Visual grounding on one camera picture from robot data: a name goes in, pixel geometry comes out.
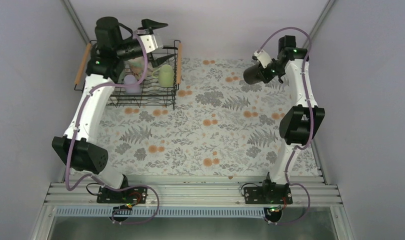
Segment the light green mug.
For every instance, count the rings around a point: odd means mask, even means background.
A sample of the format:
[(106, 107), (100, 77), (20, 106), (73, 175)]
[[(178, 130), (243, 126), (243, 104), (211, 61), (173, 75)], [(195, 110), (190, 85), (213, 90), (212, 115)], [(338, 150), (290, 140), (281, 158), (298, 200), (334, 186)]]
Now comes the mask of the light green mug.
[(151, 76), (158, 80), (158, 84), (162, 88), (170, 88), (174, 86), (175, 72), (171, 65), (164, 64), (156, 68)]

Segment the black cylindrical cup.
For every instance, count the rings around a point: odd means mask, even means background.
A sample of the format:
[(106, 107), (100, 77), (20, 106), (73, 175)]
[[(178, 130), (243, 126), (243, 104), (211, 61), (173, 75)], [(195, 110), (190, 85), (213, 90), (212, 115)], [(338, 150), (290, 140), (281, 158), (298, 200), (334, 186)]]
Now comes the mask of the black cylindrical cup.
[(251, 67), (248, 67), (244, 72), (243, 72), (243, 79), (244, 81), (249, 84), (249, 85), (254, 85), (257, 83), (261, 83), (265, 81), (265, 78), (262, 73), (262, 65), (255, 64)]

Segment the beige floral mug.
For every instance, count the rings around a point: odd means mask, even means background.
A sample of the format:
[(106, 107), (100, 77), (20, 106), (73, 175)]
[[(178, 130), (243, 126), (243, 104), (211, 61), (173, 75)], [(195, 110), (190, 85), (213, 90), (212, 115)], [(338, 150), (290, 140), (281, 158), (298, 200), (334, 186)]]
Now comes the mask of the beige floral mug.
[[(130, 72), (137, 80), (140, 80), (145, 69), (145, 59), (143, 56), (129, 59), (126, 61), (130, 68)], [(154, 68), (150, 62), (148, 62), (146, 67), (146, 76), (150, 77), (154, 71)]]

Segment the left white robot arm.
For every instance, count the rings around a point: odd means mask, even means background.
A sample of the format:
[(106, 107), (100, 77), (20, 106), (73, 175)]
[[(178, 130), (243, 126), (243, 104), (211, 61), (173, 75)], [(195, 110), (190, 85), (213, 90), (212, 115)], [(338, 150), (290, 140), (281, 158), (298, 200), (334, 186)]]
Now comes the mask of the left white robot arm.
[[(134, 87), (147, 75), (149, 53), (161, 49), (163, 43), (154, 31), (167, 27), (167, 23), (143, 19), (141, 27), (132, 30), (112, 16), (98, 19), (94, 32), (96, 42), (89, 43), (78, 72), (86, 74), (82, 96), (74, 117), (63, 136), (55, 136), (51, 146), (65, 164), (64, 183), (68, 191), (74, 190), (90, 177), (118, 203), (129, 198), (126, 176), (108, 165), (109, 153), (96, 144), (99, 124), (115, 88)], [(141, 78), (132, 84), (120, 84), (125, 78), (127, 60), (142, 57)]]

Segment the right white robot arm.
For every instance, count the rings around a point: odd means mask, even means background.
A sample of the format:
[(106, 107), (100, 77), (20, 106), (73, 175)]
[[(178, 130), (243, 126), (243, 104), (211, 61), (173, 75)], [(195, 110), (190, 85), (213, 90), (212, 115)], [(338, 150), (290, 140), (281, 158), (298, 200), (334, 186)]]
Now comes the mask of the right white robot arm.
[(273, 78), (288, 81), (292, 101), (292, 107), (279, 124), (281, 146), (276, 166), (261, 190), (261, 197), (268, 204), (290, 195), (289, 171), (300, 151), (310, 145), (325, 117), (325, 110), (318, 106), (311, 88), (309, 51), (298, 48), (292, 35), (279, 39), (278, 50), (276, 59), (263, 60), (259, 66), (263, 83)]

